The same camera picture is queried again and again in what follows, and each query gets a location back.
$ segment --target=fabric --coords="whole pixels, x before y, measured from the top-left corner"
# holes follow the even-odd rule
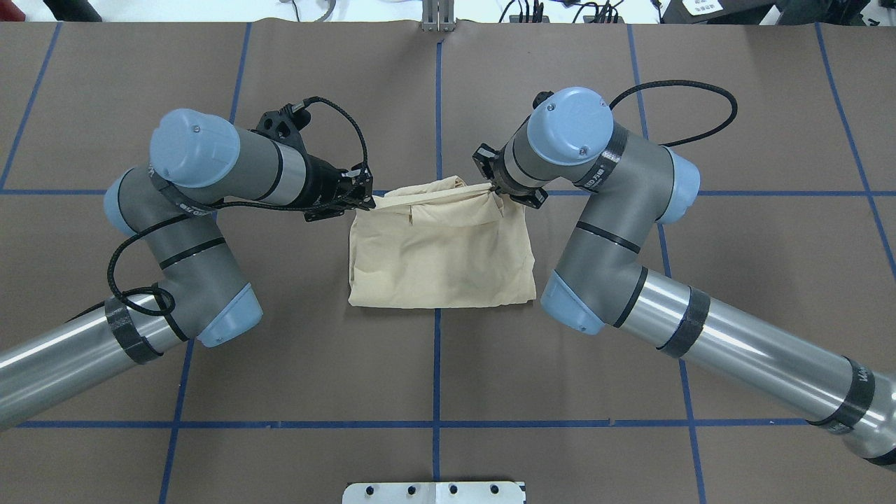
[[[482,308],[535,299],[523,206],[459,177],[403,187],[349,233],[352,306]]]

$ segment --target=gray robot arm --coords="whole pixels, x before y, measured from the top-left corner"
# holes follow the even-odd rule
[[[636,263],[654,223],[678,220],[694,202],[697,168],[615,123],[594,91],[541,94],[534,105],[504,148],[483,144],[473,159],[498,192],[534,208],[555,178],[593,193],[542,294],[544,310],[589,335],[612,324],[765,393],[896,471],[893,378]]]
[[[0,430],[182,342],[216,346],[258,323],[252,286],[211,215],[233,205],[223,197],[302,211],[308,221],[373,207],[366,147],[352,170],[307,153],[299,130],[314,100],[264,114],[253,131],[189,109],[162,118],[151,162],[116,180],[104,206],[130,240],[157,228],[143,238],[163,279],[0,353]]]

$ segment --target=blue joint cap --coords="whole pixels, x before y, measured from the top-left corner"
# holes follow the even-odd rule
[[[165,114],[150,140],[152,167],[182,187],[214,184],[233,169],[237,157],[237,129],[226,119],[191,109]]]
[[[526,136],[547,162],[574,166],[598,157],[613,134],[613,112],[588,88],[566,88],[541,102],[529,117]]]
[[[660,224],[669,224],[685,216],[687,209],[694,204],[700,192],[700,171],[694,164],[666,147],[672,155],[672,167],[675,180],[672,182],[672,196],[666,211],[657,220]]]
[[[262,307],[258,304],[252,285],[245,287],[199,333],[197,339],[207,347],[218,346],[255,327],[262,319]]]
[[[557,271],[551,272],[541,295],[541,307],[558,322],[586,335],[596,335],[604,326],[604,321],[575,295]]]
[[[103,211],[106,213],[106,218],[117,230],[130,237],[137,234],[137,231],[131,229],[131,226],[127,225],[125,217],[121,214],[121,205],[118,204],[118,193],[121,191],[121,181],[125,179],[127,173],[127,171],[123,173],[122,176],[116,179],[116,181],[112,183],[112,186],[106,191],[106,195],[103,196]]]

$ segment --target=label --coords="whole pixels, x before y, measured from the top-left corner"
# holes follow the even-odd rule
[[[719,0],[682,0],[687,12],[693,16],[715,13],[722,10]]]

